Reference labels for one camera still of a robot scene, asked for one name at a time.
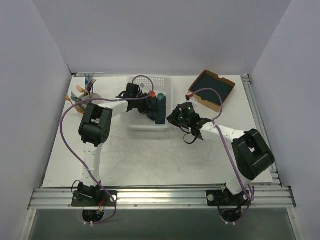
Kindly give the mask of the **orange plastic spoon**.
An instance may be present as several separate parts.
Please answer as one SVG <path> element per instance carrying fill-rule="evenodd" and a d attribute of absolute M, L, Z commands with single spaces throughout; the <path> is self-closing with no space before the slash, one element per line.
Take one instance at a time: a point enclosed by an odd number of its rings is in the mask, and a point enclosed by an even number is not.
<path fill-rule="evenodd" d="M 156 98 L 156 97 L 157 97 L 157 95 L 156 95 L 156 93 L 155 93 L 154 91 L 150 91 L 150 92 L 149 92 L 149 95 L 150 95 L 150 97 L 152 97 L 152 98 Z"/>

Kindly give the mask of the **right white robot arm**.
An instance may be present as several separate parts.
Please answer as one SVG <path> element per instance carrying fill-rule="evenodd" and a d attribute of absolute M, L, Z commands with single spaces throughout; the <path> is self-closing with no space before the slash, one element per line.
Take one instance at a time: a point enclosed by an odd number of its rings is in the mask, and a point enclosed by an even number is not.
<path fill-rule="evenodd" d="M 222 200 L 228 205 L 238 201 L 246 187 L 252 194 L 251 182 L 275 163 L 271 149 L 257 129 L 243 131 L 218 125 L 212 119 L 200 117 L 191 102 L 177 105 L 167 121 L 188 130 L 196 140 L 222 142 L 234 170 L 234 176 L 226 182 L 226 189 L 221 193 Z"/>

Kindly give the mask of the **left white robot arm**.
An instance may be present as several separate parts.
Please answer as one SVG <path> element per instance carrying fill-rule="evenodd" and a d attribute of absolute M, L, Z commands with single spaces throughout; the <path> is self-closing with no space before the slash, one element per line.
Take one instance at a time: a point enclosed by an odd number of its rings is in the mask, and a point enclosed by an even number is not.
<path fill-rule="evenodd" d="M 95 103 L 87 105 L 78 129 L 83 142 L 84 165 L 77 190 L 88 205 L 95 206 L 101 201 L 101 152 L 111 132 L 112 118 L 133 109 L 142 114 L 154 112 L 155 99 L 154 91 L 142 92 L 139 85 L 128 83 L 126 90 L 105 106 Z"/>

